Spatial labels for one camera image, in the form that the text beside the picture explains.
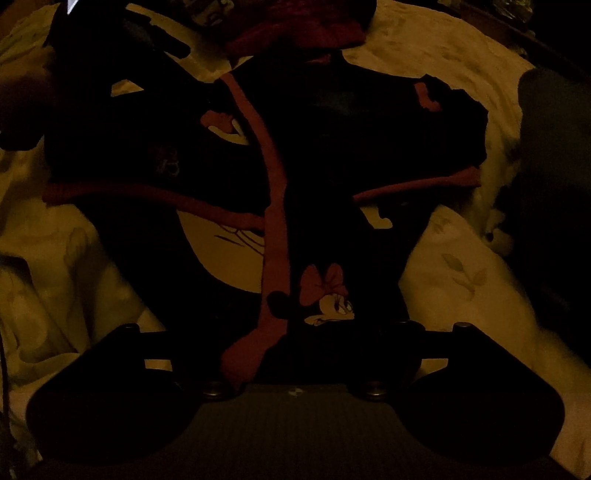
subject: red stripe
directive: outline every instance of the red stripe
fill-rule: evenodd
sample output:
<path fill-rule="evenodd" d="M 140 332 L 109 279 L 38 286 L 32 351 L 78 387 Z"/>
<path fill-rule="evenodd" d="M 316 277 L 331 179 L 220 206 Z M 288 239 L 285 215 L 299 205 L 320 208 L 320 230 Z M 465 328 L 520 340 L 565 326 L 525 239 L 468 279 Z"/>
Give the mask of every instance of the red stripe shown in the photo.
<path fill-rule="evenodd" d="M 61 205 L 71 202 L 76 197 L 91 193 L 136 197 L 152 202 L 165 203 L 174 206 L 181 212 L 192 213 L 206 220 L 240 230 L 262 231 L 265 228 L 264 218 L 253 213 L 230 212 L 180 193 L 138 183 L 125 184 L 108 181 L 49 183 L 42 199 L 49 205 Z"/>
<path fill-rule="evenodd" d="M 395 185 L 387 185 L 366 192 L 358 193 L 353 196 L 355 203 L 365 203 L 375 200 L 383 195 L 392 193 L 407 192 L 409 190 L 426 189 L 429 187 L 479 187 L 480 186 L 480 170 L 474 166 L 465 168 L 448 177 L 435 177 L 432 179 L 411 180 L 404 183 L 397 183 Z"/>
<path fill-rule="evenodd" d="M 222 80 L 228 86 L 236 105 L 250 124 L 258 140 L 269 179 L 271 203 L 265 210 L 265 254 L 262 270 L 262 302 L 258 325 L 222 355 L 222 373 L 238 388 L 252 381 L 267 349 L 287 333 L 287 320 L 272 315 L 267 296 L 273 291 L 290 294 L 290 262 L 287 249 L 287 223 L 283 201 L 287 177 L 279 154 L 265 124 L 244 95 L 242 89 L 227 73 Z"/>

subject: cartoon character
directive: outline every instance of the cartoon character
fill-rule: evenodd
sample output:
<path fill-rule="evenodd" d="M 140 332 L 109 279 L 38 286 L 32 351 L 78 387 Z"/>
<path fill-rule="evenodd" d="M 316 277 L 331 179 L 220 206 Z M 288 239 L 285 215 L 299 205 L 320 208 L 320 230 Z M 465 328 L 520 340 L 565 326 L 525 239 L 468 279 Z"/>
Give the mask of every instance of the cartoon character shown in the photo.
<path fill-rule="evenodd" d="M 326 322 L 353 320 L 355 313 L 348 300 L 349 292 L 343 283 L 343 269 L 332 264 L 326 271 L 324 280 L 315 265 L 309 265 L 301 276 L 300 304 L 309 307 L 318 302 L 321 314 L 311 315 L 304 321 L 313 326 Z"/>

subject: leaf print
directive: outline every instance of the leaf print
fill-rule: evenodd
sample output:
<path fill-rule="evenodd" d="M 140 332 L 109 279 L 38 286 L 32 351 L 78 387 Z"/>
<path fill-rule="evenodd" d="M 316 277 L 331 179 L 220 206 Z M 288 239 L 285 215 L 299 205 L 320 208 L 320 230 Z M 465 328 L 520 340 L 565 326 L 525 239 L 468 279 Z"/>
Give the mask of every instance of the leaf print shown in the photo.
<path fill-rule="evenodd" d="M 441 256 L 445 260 L 447 266 L 452 270 L 455 270 L 456 272 L 464 271 L 464 265 L 462 265 L 462 262 L 460 262 L 460 260 L 454 257 L 453 255 L 441 254 Z"/>
<path fill-rule="evenodd" d="M 472 283 L 477 287 L 482 287 L 486 283 L 486 268 L 483 268 L 474 275 Z"/>
<path fill-rule="evenodd" d="M 461 285 L 462 287 L 466 288 L 470 292 L 470 300 L 474 298 L 474 295 L 476 294 L 476 289 L 471 283 L 468 283 L 466 280 L 462 280 L 461 278 L 452 277 L 452 280 L 456 282 L 458 285 Z"/>

